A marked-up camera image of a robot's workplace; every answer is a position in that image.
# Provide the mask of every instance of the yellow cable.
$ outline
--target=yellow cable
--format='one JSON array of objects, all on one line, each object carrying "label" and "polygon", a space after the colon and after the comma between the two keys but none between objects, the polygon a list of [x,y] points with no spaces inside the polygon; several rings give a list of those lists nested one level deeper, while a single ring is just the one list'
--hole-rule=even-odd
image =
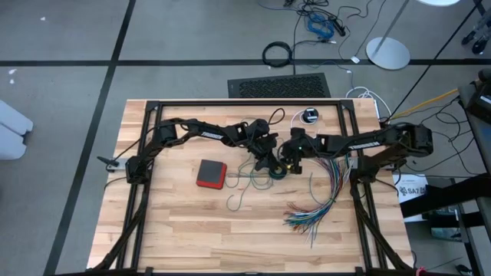
[{"label": "yellow cable", "polygon": [[415,107],[411,107],[410,109],[405,110],[405,111],[403,111],[403,112],[397,113],[397,114],[395,114],[395,115],[394,115],[394,116],[393,116],[391,119],[397,119],[397,118],[399,118],[399,117],[402,117],[403,115],[405,115],[405,114],[407,114],[407,113],[411,113],[411,112],[413,112],[414,110],[416,110],[416,109],[418,109],[418,108],[421,108],[421,107],[424,107],[424,106],[425,106],[425,105],[427,105],[427,104],[431,104],[431,103],[433,103],[433,102],[436,102],[437,100],[441,100],[441,99],[443,99],[443,98],[444,98],[444,97],[446,97],[446,96],[449,96],[449,95],[451,95],[451,94],[456,93],[457,91],[458,91],[457,89],[450,90],[450,91],[446,92],[446,93],[445,93],[445,94],[443,94],[443,95],[440,95],[440,96],[438,96],[438,97],[435,97],[435,98],[433,98],[433,99],[431,99],[431,100],[427,100],[427,101],[425,101],[425,102],[423,102],[423,103],[420,103],[420,104],[416,105]]}]

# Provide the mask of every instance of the white lamp base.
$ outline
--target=white lamp base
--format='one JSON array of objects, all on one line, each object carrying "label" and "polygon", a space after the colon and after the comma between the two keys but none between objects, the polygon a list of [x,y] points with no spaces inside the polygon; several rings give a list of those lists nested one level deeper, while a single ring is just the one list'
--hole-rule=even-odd
[{"label": "white lamp base", "polygon": [[367,44],[367,56],[373,63],[388,70],[402,69],[409,64],[409,50],[393,38],[385,38],[378,52],[374,54],[381,40],[382,38],[374,38]]}]

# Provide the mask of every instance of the small black device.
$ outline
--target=small black device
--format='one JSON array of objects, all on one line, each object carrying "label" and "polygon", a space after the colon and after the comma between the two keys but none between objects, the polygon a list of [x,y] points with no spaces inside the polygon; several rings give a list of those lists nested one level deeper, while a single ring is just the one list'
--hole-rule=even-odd
[{"label": "small black device", "polygon": [[319,112],[314,107],[307,108],[302,114],[302,119],[305,123],[315,123],[319,118]]},{"label": "small black device", "polygon": [[465,108],[472,115],[491,123],[491,69],[481,70],[478,76],[481,83],[473,83],[476,92]]}]

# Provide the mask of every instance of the white object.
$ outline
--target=white object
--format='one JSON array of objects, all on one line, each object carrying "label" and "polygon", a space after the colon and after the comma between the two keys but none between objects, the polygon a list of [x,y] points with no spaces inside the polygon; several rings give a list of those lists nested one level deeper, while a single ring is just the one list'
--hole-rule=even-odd
[{"label": "white object", "polygon": [[0,124],[18,135],[32,131],[33,123],[17,110],[0,100]]},{"label": "white object", "polygon": [[18,159],[25,153],[24,137],[31,131],[31,120],[0,100],[0,159]]},{"label": "white object", "polygon": [[25,153],[26,146],[22,136],[17,135],[7,127],[0,125],[0,160],[19,159]]},{"label": "white object", "polygon": [[[399,179],[399,174],[395,173],[392,175],[392,177],[394,178],[395,183]],[[396,185],[397,191],[399,192],[399,203],[424,195],[427,184],[428,181],[425,177],[419,177],[411,174],[401,174],[400,181]],[[412,217],[405,218],[404,222],[421,222],[423,220],[424,219],[421,215],[414,215]]]},{"label": "white object", "polygon": [[358,62],[360,62],[360,59],[358,57],[351,57],[351,61],[353,61],[355,64],[357,64]]},{"label": "white object", "polygon": [[374,38],[367,44],[367,57],[378,67],[388,70],[398,70],[406,67],[410,61],[407,47],[393,38],[385,38],[378,51],[377,46],[382,38]]},{"label": "white object", "polygon": [[[387,108],[387,111],[389,112],[389,117],[390,117],[390,115],[392,115],[392,112],[390,111],[389,106],[385,103],[385,100],[382,99],[380,96],[378,96],[375,92],[368,90],[368,88],[366,88],[366,87],[355,87],[353,89],[350,89],[348,92],[346,92],[346,96],[344,96],[344,97],[349,98],[350,93],[353,92],[353,91],[355,91],[355,90],[358,90],[358,89],[363,89],[364,90],[364,92],[362,94],[359,94],[358,95],[359,98],[364,98],[364,99],[371,98],[371,99],[374,99],[374,96],[375,96],[376,98],[378,98],[378,100],[380,100],[384,104],[385,108]],[[377,116],[380,119],[380,116],[378,114],[377,101],[375,101],[375,107],[377,108]]]},{"label": "white object", "polygon": [[432,5],[437,7],[447,7],[453,4],[456,4],[460,0],[417,0],[420,3],[426,5]]}]

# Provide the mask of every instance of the black metal frame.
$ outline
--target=black metal frame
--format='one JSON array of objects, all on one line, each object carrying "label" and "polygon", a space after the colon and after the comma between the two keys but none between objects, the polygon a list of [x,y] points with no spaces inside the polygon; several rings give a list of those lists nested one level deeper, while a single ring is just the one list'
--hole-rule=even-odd
[{"label": "black metal frame", "polygon": [[[141,150],[145,147],[145,140],[147,138],[147,132],[149,130],[149,125],[150,125],[150,115],[152,112],[156,112],[156,117],[155,117],[155,124],[159,123],[162,118],[163,114],[163,109],[164,107],[181,107],[181,106],[333,106],[336,107],[337,112],[338,112],[338,119],[339,119],[339,126],[341,129],[341,135],[347,136],[348,135],[348,128],[346,126],[346,122],[344,119],[344,111],[347,110],[349,117],[350,117],[350,123],[351,123],[351,128],[353,131],[353,134],[359,134],[358,130],[358,123],[356,121],[356,114],[354,112],[354,105],[352,100],[310,100],[310,99],[305,99],[305,100],[201,100],[201,101],[148,101],[147,105],[145,106],[145,115],[143,117],[143,126],[140,134],[140,143],[138,146],[138,153],[140,153]],[[362,150],[358,150],[358,155],[363,155]],[[152,173],[153,167],[150,167],[150,177]],[[151,179],[147,185],[144,185],[143,187],[143,193],[142,193],[142,198],[143,197],[148,197],[150,194],[150,184],[151,184]],[[374,199],[371,193],[371,188],[368,183],[365,184],[365,192],[367,193],[367,208],[368,212],[371,217],[371,221],[377,226],[378,228],[378,221],[377,221],[377,213],[375,210],[375,204],[374,204]],[[136,197],[137,197],[137,186],[132,186],[130,189],[130,194],[128,198],[128,204],[127,204],[127,210],[126,210],[126,215],[124,218],[124,229],[128,227],[128,225],[131,222],[133,211],[134,211],[134,203],[136,202]],[[147,209],[147,203],[143,203],[143,207],[145,210]],[[143,227],[144,227],[144,222],[145,222],[145,215],[143,214],[138,226],[137,226],[137,234],[135,236],[135,242],[134,242],[134,247],[133,247],[133,256],[131,259],[131,265],[130,269],[135,269],[137,270],[138,268],[138,261],[140,258],[140,247],[141,247],[141,242],[143,239]],[[358,218],[358,231],[360,235],[360,241],[361,241],[361,249],[364,255],[364,264],[366,268],[372,268],[372,263],[371,263],[371,256],[370,256],[370,249],[368,245],[368,240],[367,240],[367,232],[364,227],[364,223]],[[387,268],[387,262],[384,257],[384,253],[382,249],[379,247],[379,244],[376,243],[377,247],[377,256],[378,260],[381,263],[381,268]],[[124,259],[125,259],[125,254],[126,254],[127,248],[126,245],[122,248],[118,258],[117,258],[117,263],[116,263],[116,269],[123,269],[124,266]],[[334,273],[331,275],[340,275],[340,276],[347,276],[347,275],[353,275],[354,273]]]},{"label": "black metal frame", "polygon": [[437,226],[440,227],[458,227],[461,230],[462,242],[466,248],[467,257],[471,264],[473,274],[480,276],[483,274],[483,269],[477,258],[476,249],[472,246],[470,239],[472,235],[469,228],[475,226],[485,225],[483,217],[480,212],[473,212],[466,214],[463,211],[462,202],[467,202],[472,199],[478,199],[482,197],[491,197],[491,185],[489,184],[489,174],[484,173],[478,176],[474,176],[463,180],[462,182],[455,183],[454,179],[451,179],[452,185],[446,188],[437,188],[434,186],[427,186],[426,193],[420,195],[415,199],[402,202],[400,209],[404,218],[411,217],[413,215],[419,215],[425,212],[433,211],[450,205],[457,205],[458,221],[453,218],[438,215]]},{"label": "black metal frame", "polygon": [[[348,111],[350,117],[351,128],[353,134],[359,134],[358,123],[356,121],[356,114],[354,112],[353,100],[203,100],[203,101],[147,101],[145,106],[145,115],[143,117],[143,126],[140,134],[140,143],[138,147],[138,153],[140,153],[145,147],[147,134],[149,133],[150,115],[152,112],[156,112],[155,124],[161,121],[163,108],[168,106],[333,106],[336,107],[338,112],[339,125],[341,129],[341,135],[347,136],[348,129],[346,127],[346,122],[344,119],[344,111]],[[363,155],[362,150],[358,150],[358,155]],[[144,275],[144,276],[244,276],[247,272],[238,273],[153,273],[153,268],[146,268],[145,272],[137,272],[138,261],[140,258],[140,248],[143,240],[143,227],[145,223],[145,215],[147,212],[148,199],[150,197],[150,184],[151,175],[153,171],[153,164],[149,166],[149,176],[150,181],[143,184],[142,198],[140,205],[138,206],[137,212],[133,215],[134,203],[137,198],[137,185],[133,185],[130,189],[130,194],[127,204],[127,212],[124,219],[124,228],[122,235],[118,238],[115,246],[106,255],[104,260],[95,268],[87,270],[85,272],[63,274],[64,276],[87,276],[87,275]],[[396,252],[390,247],[387,240],[379,231],[377,214],[374,207],[373,196],[371,194],[370,184],[363,182],[365,185],[365,192],[367,195],[367,208],[368,212],[365,211],[363,205],[361,204],[360,194],[358,191],[358,175],[357,173],[350,175],[351,178],[351,195],[354,202],[354,211],[357,217],[358,231],[361,242],[361,250],[364,256],[365,272],[361,267],[356,267],[355,272],[345,272],[345,273],[252,273],[261,275],[271,275],[271,276],[296,276],[296,275],[307,275],[307,276],[362,276],[362,275],[376,275],[376,276],[412,276],[416,273],[415,269],[412,269],[409,265],[405,264],[396,254]],[[377,246],[377,256],[379,259],[380,268],[373,268],[371,263],[370,249],[367,242],[367,232],[368,228],[371,234],[374,236],[375,245]],[[136,229],[137,233],[135,236],[133,255],[130,261],[131,265],[129,268],[123,268],[124,257],[127,251],[127,241],[133,230]],[[391,263],[394,265],[396,270],[387,269],[387,261],[385,260],[384,253],[390,259]],[[110,269],[110,266],[114,259],[117,257],[116,269]],[[421,276],[447,276],[451,274],[439,274],[433,272],[421,271],[419,273]]]}]

